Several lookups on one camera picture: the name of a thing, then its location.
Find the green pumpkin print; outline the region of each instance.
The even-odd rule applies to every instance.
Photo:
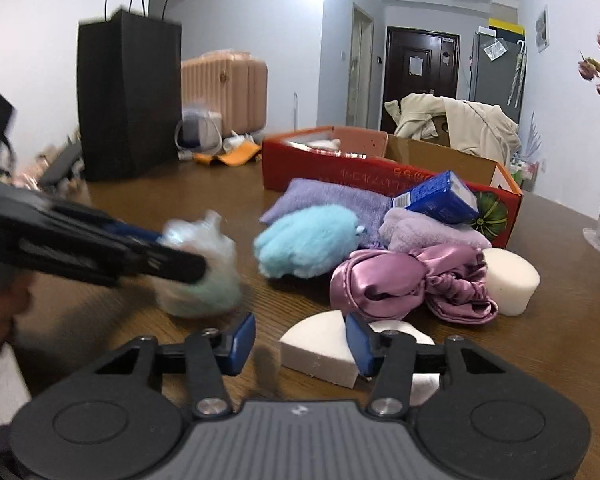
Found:
[[[475,196],[480,214],[470,225],[493,242],[506,229],[509,210],[495,193],[476,193]]]

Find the doorway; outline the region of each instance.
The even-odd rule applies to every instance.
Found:
[[[456,97],[460,36],[412,28],[387,27],[382,102],[401,101],[412,93]],[[381,129],[395,131],[382,107]]]
[[[347,126],[367,127],[373,47],[374,21],[354,6],[349,55]]]

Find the satin fabric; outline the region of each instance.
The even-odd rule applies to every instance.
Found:
[[[355,251],[331,277],[331,307],[372,321],[402,319],[424,303],[445,321],[484,324],[498,313],[485,275],[482,251],[465,245]]]

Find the blue box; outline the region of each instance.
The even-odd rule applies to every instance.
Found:
[[[478,201],[453,171],[440,173],[394,198],[394,207],[423,213],[444,224],[478,218]]]

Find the gray refrigerator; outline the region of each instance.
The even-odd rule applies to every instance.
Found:
[[[520,46],[511,41],[500,38],[507,51],[495,60],[489,59],[484,51],[485,47],[493,43],[494,37],[486,34],[474,34],[473,67],[471,70],[471,86],[469,89],[469,101],[485,103],[488,105],[500,105],[502,111],[516,123],[520,122],[520,108],[522,108],[522,92],[524,92],[524,81],[522,85],[520,102],[516,108],[516,91],[513,94],[511,104],[507,105],[513,78],[516,75],[518,53]]]

